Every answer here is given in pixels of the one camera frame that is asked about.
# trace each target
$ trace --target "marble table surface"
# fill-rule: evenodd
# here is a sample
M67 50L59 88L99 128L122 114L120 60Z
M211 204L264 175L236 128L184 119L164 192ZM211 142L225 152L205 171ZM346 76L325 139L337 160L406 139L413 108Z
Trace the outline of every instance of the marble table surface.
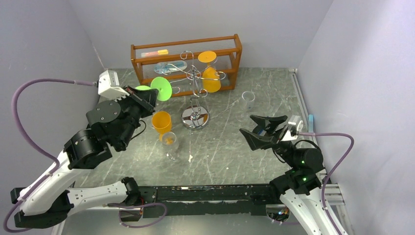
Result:
M133 70L116 71L121 85L139 85ZM270 149L251 151L239 132L239 128L255 127L250 119L239 122L235 118L241 114L238 99L244 91L255 94L251 114L301 116L288 69L240 68L235 90L208 94L200 99L200 104L210 112L210 121L202 130L190 131L181 124L181 113L190 105L189 96L158 102L156 111L171 114L172 132L180 144L179 161L166 157L159 135L151 126L151 117L147 117L143 119L147 129L130 142L126 151L112 149L113 157L79 179L75 186L98 187L126 176L134 177L139 186L268 183L289 166L280 163Z

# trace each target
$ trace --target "gray wall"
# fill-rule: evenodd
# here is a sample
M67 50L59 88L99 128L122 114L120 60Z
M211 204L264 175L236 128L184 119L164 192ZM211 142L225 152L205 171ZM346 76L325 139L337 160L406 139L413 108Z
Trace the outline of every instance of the gray wall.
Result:
M130 45L238 33L241 67L297 68L333 0L69 0L104 66L132 68Z
M10 190L31 184L52 161L33 150L13 122L13 92L35 78L96 81L103 71L92 44L65 0L0 1L0 218L11 208ZM19 114L38 145L58 154L86 126L96 88L36 84L19 99ZM50 234L31 230L24 234Z
M356 234L415 234L415 3L334 0L299 67L318 132L355 147L339 182ZM348 146L319 138L331 168Z

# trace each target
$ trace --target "wooden shelf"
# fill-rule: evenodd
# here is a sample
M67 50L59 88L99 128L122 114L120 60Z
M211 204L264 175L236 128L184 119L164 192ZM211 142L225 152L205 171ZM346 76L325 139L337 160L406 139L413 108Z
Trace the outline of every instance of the wooden shelf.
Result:
M185 71L189 71L190 70L190 65L192 64L192 60L185 60L185 61L188 64ZM202 71L203 69L206 68L206 64L200 62L199 60L194 60L194 65L200 71ZM167 80L175 80L175 79L181 79L181 78L186 77L186 74L181 72L181 71L172 72L170 75L158 74L158 73L154 72L154 67L155 67L154 64L152 64L152 65L143 65L142 66L142 74L143 74L143 83L144 84L147 84L147 83L151 82L153 80L153 78L158 77L158 76L162 76L162 77L166 78ZM218 60L214 64L214 67L216 68L217 71L222 71L224 73L237 72L237 69L232 68L232 63L231 63L231 59L230 59L229 56L218 56Z
M143 52L162 49L167 49L169 54L143 58L136 57L136 55L141 55ZM149 84L155 77L158 76L165 77L168 80L186 78L186 74L182 73L181 71L173 72L169 75L157 74L154 72L154 67L157 63L182 60L180 58L180 54L186 50L193 52L195 57L194 65L200 71L205 69L207 65L205 63L199 62L197 56L203 51L214 51L218 56L218 60L213 65L213 67L215 67L218 71L226 73L227 78L225 80L228 80L230 83L230 85L222 86L220 91L231 90L235 88L239 62L242 54L242 44L237 34L226 37L205 38L170 43L158 43L141 46L131 45L131 63L133 64L140 84ZM185 71L188 71L190 69L190 65L192 64L190 54L188 54L188 57L185 61L187 62L187 68ZM191 90L189 90L174 94L173 97L191 94L193 93Z

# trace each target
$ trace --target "orange plastic cup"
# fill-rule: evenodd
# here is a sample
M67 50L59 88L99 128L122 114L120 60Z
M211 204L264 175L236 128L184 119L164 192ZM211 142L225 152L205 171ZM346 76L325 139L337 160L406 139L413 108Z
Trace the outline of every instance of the orange plastic cup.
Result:
M171 131L171 116L168 112L159 111L151 119L154 129L160 134L160 141L164 133Z

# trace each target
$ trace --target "glass cup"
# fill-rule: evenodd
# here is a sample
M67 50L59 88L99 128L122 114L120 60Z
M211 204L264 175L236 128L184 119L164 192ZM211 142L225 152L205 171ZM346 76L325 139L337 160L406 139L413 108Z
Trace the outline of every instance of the glass cup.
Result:
M238 100L239 110L237 111L236 119L240 122L246 122L249 120L249 111L254 107L255 94L250 91L242 93L241 98Z
M166 154L167 158L172 161L177 161L178 158L178 149L179 142L177 137L173 132L164 133L161 137L161 142L163 143L163 152Z

